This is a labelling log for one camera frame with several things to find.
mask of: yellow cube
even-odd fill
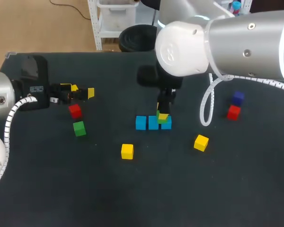
[[[88,89],[88,99],[92,98],[95,96],[95,88],[92,87],[92,88],[89,88]]]
[[[122,159],[133,159],[133,144],[122,144]]]
[[[78,91],[79,90],[79,88],[78,88],[78,86],[77,85],[72,85],[71,86],[71,91]]]
[[[169,117],[169,114],[160,113],[158,119],[159,120],[166,120]]]
[[[208,141],[209,139],[207,137],[198,135],[197,139],[195,140],[194,148],[204,152],[207,147]]]

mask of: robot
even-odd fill
[[[273,80],[284,80],[284,11],[234,17],[213,0],[162,0],[159,25],[157,70],[167,77],[159,77],[153,85],[160,88],[158,99],[164,103],[164,112],[169,111],[166,103],[173,102],[182,78],[196,74],[208,73],[211,83],[200,107],[204,126],[213,116],[213,89],[222,81],[248,79],[284,89],[284,83]],[[0,118],[7,117],[4,144],[0,140],[0,179],[8,163],[9,129],[17,109],[48,108],[50,102],[86,97],[84,89],[72,92],[70,86],[50,85],[45,65],[40,57],[28,59],[20,81],[0,73]],[[213,73],[218,76],[215,81]],[[211,109],[205,122],[209,95]]]

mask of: cube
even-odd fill
[[[88,89],[88,99],[95,97],[95,88],[91,87]]]
[[[241,107],[243,101],[244,101],[244,93],[236,91],[232,97],[232,104]]]
[[[71,106],[68,107],[68,109],[70,110],[71,117],[73,119],[78,119],[78,118],[82,117],[81,108],[78,104],[71,105]]]
[[[159,120],[159,115],[160,115],[160,111],[157,110],[157,120],[158,120],[158,124],[165,124],[167,123],[167,118],[165,120]]]
[[[159,112],[159,116],[158,116],[159,120],[167,120],[168,117],[169,117],[169,114]]]
[[[227,114],[227,118],[229,120],[236,121],[238,119],[240,112],[241,112],[240,107],[231,105],[231,107],[229,108],[228,114]]]
[[[86,135],[85,127],[83,122],[76,122],[73,124],[75,135],[78,136],[84,136]]]
[[[207,137],[198,135],[197,139],[195,140],[194,148],[204,152],[207,147],[208,141],[209,139]]]
[[[168,116],[167,122],[164,124],[161,124],[161,129],[162,130],[171,130],[171,116]]]
[[[159,130],[159,124],[157,121],[157,116],[148,117],[148,129],[149,130]]]
[[[133,144],[122,144],[121,157],[122,159],[133,159]]]
[[[146,130],[146,116],[136,117],[136,130]]]

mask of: white cable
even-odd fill
[[[22,105],[24,105],[25,103],[33,103],[33,102],[37,102],[37,99],[35,97],[26,97],[21,99],[20,101],[18,101],[13,108],[11,109],[11,111],[9,112],[9,115],[6,119],[6,123],[5,123],[5,128],[4,128],[4,145],[5,145],[5,154],[6,154],[6,159],[5,162],[3,164],[2,169],[0,170],[0,179],[2,178],[4,171],[6,169],[6,166],[8,164],[9,161],[9,133],[10,133],[10,125],[11,125],[11,121],[13,120],[13,117],[17,111],[17,109],[19,109]]]
[[[263,84],[268,84],[270,86],[273,86],[273,87],[276,87],[276,88],[284,90],[284,83],[281,83],[279,81],[275,81],[275,80],[272,80],[272,79],[258,79],[258,78],[240,77],[240,76],[233,76],[233,75],[226,75],[225,77],[226,77],[226,79],[247,79],[247,80],[252,80],[252,81],[256,81],[256,82],[263,83]],[[203,126],[210,125],[210,123],[212,121],[213,108],[214,108],[214,95],[213,95],[213,91],[214,91],[214,88],[219,83],[221,83],[222,81],[223,80],[220,79],[220,78],[216,79],[213,83],[210,84],[210,86],[208,87],[208,89],[206,90],[206,92],[205,92],[205,94],[203,96],[203,99],[202,99],[202,102],[201,102],[201,105],[200,105],[200,121],[201,121],[201,124]],[[208,120],[205,121],[204,120],[204,109],[205,109],[206,101],[207,101],[208,96],[210,94],[212,95],[212,98],[211,98],[211,103],[210,103],[209,117],[208,117]]]
[[[212,84],[213,83],[213,75],[211,73],[209,73],[208,76],[209,76],[210,84]],[[205,95],[206,95],[205,103],[203,104],[203,102],[202,102],[201,103],[201,107],[200,107],[200,121],[201,121],[202,125],[208,126],[210,124],[210,122],[212,121],[212,118],[213,118],[214,89],[212,89],[208,93],[206,91],[206,93],[204,94],[204,97],[205,97]],[[211,98],[210,98],[210,110],[209,110],[208,120],[205,121],[205,119],[204,119],[204,109],[205,109],[205,104],[206,104],[206,101],[207,101],[209,95],[211,95]]]

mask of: blue cube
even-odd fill
[[[161,125],[162,130],[171,130],[171,116],[168,116],[167,123]]]
[[[146,130],[146,116],[136,117],[136,130]]]
[[[159,130],[157,116],[148,117],[148,129],[149,130]]]
[[[241,107],[243,101],[244,101],[244,94],[242,92],[236,91],[232,97],[232,104],[237,107]]]

